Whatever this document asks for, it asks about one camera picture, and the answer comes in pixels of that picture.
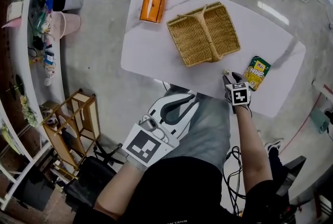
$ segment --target green snack bag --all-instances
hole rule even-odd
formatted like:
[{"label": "green snack bag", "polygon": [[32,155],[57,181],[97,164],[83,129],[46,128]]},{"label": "green snack bag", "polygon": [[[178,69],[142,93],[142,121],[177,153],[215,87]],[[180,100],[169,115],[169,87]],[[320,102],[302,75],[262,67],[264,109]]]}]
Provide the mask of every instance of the green snack bag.
[{"label": "green snack bag", "polygon": [[251,90],[256,91],[265,79],[271,65],[258,56],[254,56],[246,70],[244,77],[249,82]]}]

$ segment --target gray pants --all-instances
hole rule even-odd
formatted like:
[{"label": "gray pants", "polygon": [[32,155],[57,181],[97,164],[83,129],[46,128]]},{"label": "gray pants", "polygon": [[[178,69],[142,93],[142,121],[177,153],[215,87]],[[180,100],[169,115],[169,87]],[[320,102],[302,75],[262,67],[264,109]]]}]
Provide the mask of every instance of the gray pants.
[{"label": "gray pants", "polygon": [[[188,90],[171,86],[164,96],[186,93]],[[221,172],[230,148],[229,105],[226,100],[197,94],[199,108],[190,121],[189,132],[180,145],[165,158],[191,156],[209,162]],[[179,117],[180,109],[167,115],[168,120]]]}]

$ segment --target black shirt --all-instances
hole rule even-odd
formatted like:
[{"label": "black shirt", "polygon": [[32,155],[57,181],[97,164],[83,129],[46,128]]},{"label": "black shirt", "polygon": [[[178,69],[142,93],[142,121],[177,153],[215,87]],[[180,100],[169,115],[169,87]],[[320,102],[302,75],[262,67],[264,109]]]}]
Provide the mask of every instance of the black shirt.
[{"label": "black shirt", "polygon": [[[221,188],[222,174],[210,163],[193,157],[160,160],[145,172],[119,223],[256,223],[267,217],[272,181],[248,192],[242,218],[220,206]],[[78,210],[74,223],[87,219],[115,223],[88,208]]]}]

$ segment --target basket handle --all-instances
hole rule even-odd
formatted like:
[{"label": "basket handle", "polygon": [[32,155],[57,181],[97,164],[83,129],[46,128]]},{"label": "basket handle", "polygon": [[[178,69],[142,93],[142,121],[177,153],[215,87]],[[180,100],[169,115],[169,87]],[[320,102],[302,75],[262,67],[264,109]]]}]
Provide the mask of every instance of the basket handle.
[{"label": "basket handle", "polygon": [[215,45],[214,45],[214,42],[213,42],[213,39],[212,39],[212,36],[208,30],[208,26],[206,24],[206,21],[204,20],[204,12],[206,11],[206,8],[207,8],[207,5],[205,5],[202,9],[201,12],[198,12],[196,14],[192,14],[192,15],[178,15],[179,17],[189,17],[189,18],[194,18],[196,19],[202,30],[203,30],[203,33],[207,39],[207,42],[208,42],[208,45],[209,45],[209,48],[210,48],[210,53],[211,53],[211,56],[212,56],[212,59],[210,62],[216,62],[216,61],[219,61],[223,58],[223,56],[219,56],[219,54],[217,54],[217,50],[215,48]]}]

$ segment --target pink basket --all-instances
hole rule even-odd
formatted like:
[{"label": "pink basket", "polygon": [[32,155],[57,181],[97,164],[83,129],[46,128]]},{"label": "pink basket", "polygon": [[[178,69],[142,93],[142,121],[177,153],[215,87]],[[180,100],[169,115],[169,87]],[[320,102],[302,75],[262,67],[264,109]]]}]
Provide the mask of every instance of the pink basket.
[{"label": "pink basket", "polygon": [[50,34],[54,39],[61,39],[64,35],[77,31],[81,26],[81,18],[76,14],[57,11],[52,12],[51,19]]}]

